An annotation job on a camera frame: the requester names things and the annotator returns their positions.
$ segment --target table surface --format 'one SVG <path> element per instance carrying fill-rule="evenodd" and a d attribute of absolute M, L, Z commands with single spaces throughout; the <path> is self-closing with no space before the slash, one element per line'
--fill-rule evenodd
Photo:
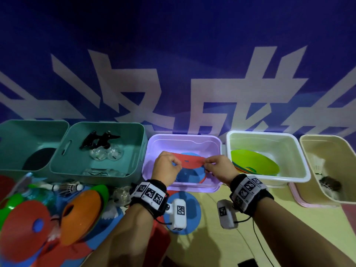
<path fill-rule="evenodd" d="M 338 208 L 304 208 L 298 205 L 289 187 L 271 189 L 276 202 L 300 220 L 316 230 L 356 262 L 356 236 L 342 210 Z M 198 228 L 188 235 L 171 233 L 171 244 L 167 250 L 179 266 L 237 266 L 238 263 L 255 258 L 259 267 L 270 267 L 253 232 L 252 219 L 241 223 L 238 229 L 221 228 L 216 202 L 229 199 L 227 186 L 211 194 L 192 193 L 200 203 L 202 218 Z M 238 220 L 247 215 L 237 213 Z M 269 259 L 275 267 L 280 266 L 262 237 L 258 227 L 256 233 Z"/>

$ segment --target forearm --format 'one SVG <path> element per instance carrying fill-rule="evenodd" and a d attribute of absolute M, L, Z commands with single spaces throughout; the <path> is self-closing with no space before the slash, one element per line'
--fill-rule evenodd
<path fill-rule="evenodd" d="M 142 205 L 132 205 L 83 266 L 141 267 L 152 226 L 152 215 Z"/>
<path fill-rule="evenodd" d="M 253 219 L 282 267 L 356 266 L 323 236 L 270 198 L 257 204 Z"/>

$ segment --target person's left hand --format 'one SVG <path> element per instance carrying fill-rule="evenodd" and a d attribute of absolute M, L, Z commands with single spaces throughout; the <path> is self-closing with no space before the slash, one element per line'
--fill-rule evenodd
<path fill-rule="evenodd" d="M 151 179 L 161 181 L 168 187 L 176 180 L 181 169 L 181 161 L 172 153 L 163 151 L 154 162 Z"/>

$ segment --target teal storage bin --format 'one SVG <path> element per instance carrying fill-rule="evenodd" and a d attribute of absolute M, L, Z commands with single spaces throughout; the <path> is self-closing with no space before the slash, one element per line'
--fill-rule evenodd
<path fill-rule="evenodd" d="M 50 177 L 50 159 L 69 129 L 66 121 L 9 120 L 0 124 L 0 174 Z"/>
<path fill-rule="evenodd" d="M 79 149 L 83 140 L 92 131 L 98 135 L 110 131 L 119 135 L 119 139 L 111 139 L 109 143 L 119 144 L 123 148 L 123 156 L 117 161 L 105 159 L 96 161 L 89 155 L 89 150 Z M 145 127 L 140 123 L 116 122 L 79 122 L 73 125 L 66 134 L 60 147 L 50 163 L 51 172 L 60 175 L 63 180 L 75 179 L 85 184 L 105 184 L 123 187 L 137 183 L 141 178 L 142 164 L 147 148 Z M 88 168 L 114 169 L 126 173 L 125 177 L 87 176 L 83 171 Z"/>

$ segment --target black wristband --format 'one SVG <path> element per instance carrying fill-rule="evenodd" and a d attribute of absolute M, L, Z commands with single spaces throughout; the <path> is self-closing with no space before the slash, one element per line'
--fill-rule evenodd
<path fill-rule="evenodd" d="M 169 194 L 161 181 L 147 180 L 136 187 L 131 197 L 130 206 L 140 203 L 156 219 L 166 211 Z"/>
<path fill-rule="evenodd" d="M 254 175 L 239 174 L 232 180 L 230 189 L 234 208 L 250 216 L 255 214 L 257 203 L 261 199 L 269 197 L 274 200 L 266 185 Z"/>

